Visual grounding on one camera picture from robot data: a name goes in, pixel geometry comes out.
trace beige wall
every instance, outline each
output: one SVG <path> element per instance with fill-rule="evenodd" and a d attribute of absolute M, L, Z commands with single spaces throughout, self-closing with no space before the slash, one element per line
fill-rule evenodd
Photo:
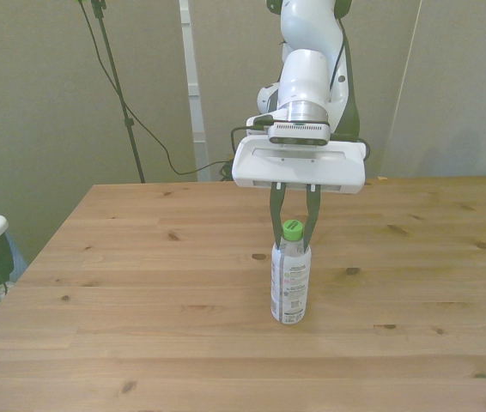
<path fill-rule="evenodd" d="M 191 170 L 178 3 L 107 6 L 128 104 L 171 149 L 175 165 Z M 177 180 L 161 148 L 135 130 L 148 181 Z M 97 63 L 79 5 L 0 0 L 0 213 L 24 257 L 35 257 L 91 185 L 137 181 L 117 95 Z"/>
<path fill-rule="evenodd" d="M 486 174 L 485 1 L 422 1 L 383 173 Z"/>
<path fill-rule="evenodd" d="M 354 0 L 343 22 L 354 66 L 361 137 L 380 170 L 420 0 Z M 209 158 L 230 156 L 229 132 L 258 114 L 257 93 L 282 68 L 279 16 L 264 0 L 190 0 Z"/>

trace plastic bottle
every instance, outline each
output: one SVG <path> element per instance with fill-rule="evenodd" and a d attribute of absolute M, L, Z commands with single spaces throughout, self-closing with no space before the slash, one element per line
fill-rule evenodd
<path fill-rule="evenodd" d="M 282 324 L 296 324 L 306 312 L 312 250 L 304 251 L 303 233 L 300 221 L 286 221 L 279 249 L 271 251 L 271 314 Z"/>

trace wood grain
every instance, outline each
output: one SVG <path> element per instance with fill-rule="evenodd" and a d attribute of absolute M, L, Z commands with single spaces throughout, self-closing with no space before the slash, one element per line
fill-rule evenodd
<path fill-rule="evenodd" d="M 323 195 L 295 326 L 268 197 L 93 187 L 0 305 L 0 411 L 486 411 L 486 178 Z"/>

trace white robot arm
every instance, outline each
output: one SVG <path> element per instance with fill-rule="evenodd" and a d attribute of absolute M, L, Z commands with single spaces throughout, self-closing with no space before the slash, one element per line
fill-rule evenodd
<path fill-rule="evenodd" d="M 367 149 L 357 141 L 359 116 L 340 22 L 351 0 L 266 4 L 281 15 L 284 66 L 280 81 L 258 94 L 262 114 L 247 120 L 255 130 L 237 148 L 232 174 L 239 186 L 271 188 L 277 243 L 285 189 L 307 189 L 307 245 L 320 192 L 357 193 L 365 183 Z"/>

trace bottle label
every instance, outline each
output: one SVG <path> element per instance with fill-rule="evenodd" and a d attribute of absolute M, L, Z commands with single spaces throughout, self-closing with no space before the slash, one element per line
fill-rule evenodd
<path fill-rule="evenodd" d="M 271 274 L 271 312 L 274 318 L 284 324 L 297 323 L 306 310 L 310 254 L 290 257 L 281 251 L 272 253 Z"/>

